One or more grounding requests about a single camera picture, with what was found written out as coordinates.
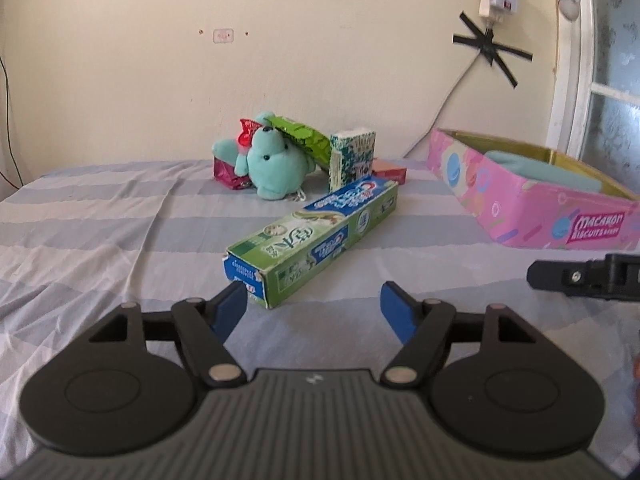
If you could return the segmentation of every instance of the striped bed sheet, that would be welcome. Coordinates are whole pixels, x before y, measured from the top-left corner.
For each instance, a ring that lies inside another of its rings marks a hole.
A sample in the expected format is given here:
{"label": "striped bed sheet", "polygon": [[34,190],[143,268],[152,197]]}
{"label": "striped bed sheet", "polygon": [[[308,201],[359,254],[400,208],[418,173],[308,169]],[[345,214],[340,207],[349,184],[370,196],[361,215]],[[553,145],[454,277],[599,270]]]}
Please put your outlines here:
{"label": "striped bed sheet", "polygon": [[[468,312],[506,303],[602,385],[607,409],[591,451],[616,473],[629,472],[640,460],[631,372],[639,305],[569,300],[533,291],[524,279],[535,259],[604,253],[494,244],[424,165],[403,163],[396,212],[283,306],[250,304],[228,349],[249,373],[364,367],[378,374],[400,348],[380,313],[386,280]],[[301,206],[229,191],[210,175],[205,160],[73,168],[0,203],[0,477],[34,449],[17,413],[34,371],[123,301],[167,310],[181,298],[213,297],[227,283],[225,248]],[[312,200],[326,184],[311,175],[304,189]],[[177,360],[170,344],[150,349]],[[450,359],[473,350],[454,347]]]}

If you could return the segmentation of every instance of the macaron biscuits box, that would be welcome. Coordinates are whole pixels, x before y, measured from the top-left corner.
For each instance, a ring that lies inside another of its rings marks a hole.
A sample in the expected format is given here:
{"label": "macaron biscuits box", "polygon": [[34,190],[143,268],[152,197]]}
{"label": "macaron biscuits box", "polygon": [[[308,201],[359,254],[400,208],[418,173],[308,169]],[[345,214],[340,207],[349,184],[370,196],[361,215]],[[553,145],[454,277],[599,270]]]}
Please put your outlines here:
{"label": "macaron biscuits box", "polygon": [[[540,160],[600,181],[600,193],[524,178],[490,160],[491,150]],[[491,238],[522,248],[637,250],[638,197],[602,172],[554,150],[500,137],[430,134],[427,167]]]}
{"label": "macaron biscuits box", "polygon": [[364,176],[226,250],[225,274],[274,308],[396,208],[398,183]]}

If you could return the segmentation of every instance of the floral patterned box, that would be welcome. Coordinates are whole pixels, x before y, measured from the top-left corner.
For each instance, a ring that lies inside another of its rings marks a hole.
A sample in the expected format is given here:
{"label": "floral patterned box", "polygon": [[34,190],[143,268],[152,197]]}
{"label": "floral patterned box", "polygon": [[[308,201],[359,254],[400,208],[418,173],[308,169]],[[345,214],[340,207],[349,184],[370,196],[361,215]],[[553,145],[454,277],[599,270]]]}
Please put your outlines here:
{"label": "floral patterned box", "polygon": [[[516,153],[596,178],[601,193],[518,176],[483,153]],[[598,170],[541,146],[433,130],[428,168],[443,180],[491,238],[523,248],[638,250],[638,197]]]}

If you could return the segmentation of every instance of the wall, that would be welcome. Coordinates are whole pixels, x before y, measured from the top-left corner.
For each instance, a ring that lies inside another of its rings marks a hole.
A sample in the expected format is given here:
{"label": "wall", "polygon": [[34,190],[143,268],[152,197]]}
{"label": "wall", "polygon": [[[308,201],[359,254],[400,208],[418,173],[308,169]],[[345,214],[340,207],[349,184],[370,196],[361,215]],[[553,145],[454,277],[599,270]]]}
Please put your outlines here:
{"label": "wall", "polygon": [[[207,158],[264,109],[330,132],[369,125],[378,155],[419,139],[475,51],[479,0],[2,0],[15,144],[31,176],[63,166]],[[232,28],[234,42],[214,44]],[[484,60],[441,124],[544,143],[554,0],[521,0],[496,41],[517,89]]]}

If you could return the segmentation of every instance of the teal plush toy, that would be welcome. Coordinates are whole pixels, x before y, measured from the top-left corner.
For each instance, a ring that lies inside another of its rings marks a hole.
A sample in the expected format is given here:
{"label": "teal plush toy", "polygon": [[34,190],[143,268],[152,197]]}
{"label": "teal plush toy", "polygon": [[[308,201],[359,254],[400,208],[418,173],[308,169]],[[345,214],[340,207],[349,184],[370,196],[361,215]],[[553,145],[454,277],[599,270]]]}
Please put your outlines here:
{"label": "teal plush toy", "polygon": [[248,175],[265,200],[280,200],[300,189],[306,175],[316,164],[291,140],[271,126],[271,113],[263,113],[256,121],[242,121],[242,134],[236,140],[216,142],[213,155],[234,167],[236,176]]}

